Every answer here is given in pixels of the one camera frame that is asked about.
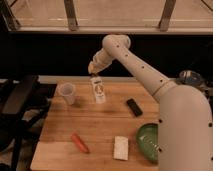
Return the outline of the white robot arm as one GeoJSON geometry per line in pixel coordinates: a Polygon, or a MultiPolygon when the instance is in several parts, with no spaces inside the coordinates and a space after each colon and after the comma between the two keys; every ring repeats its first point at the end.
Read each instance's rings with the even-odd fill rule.
{"type": "Polygon", "coordinates": [[[159,103],[159,171],[213,171],[213,115],[205,95],[176,83],[134,55],[126,35],[107,35],[88,71],[118,60],[159,103]]]}

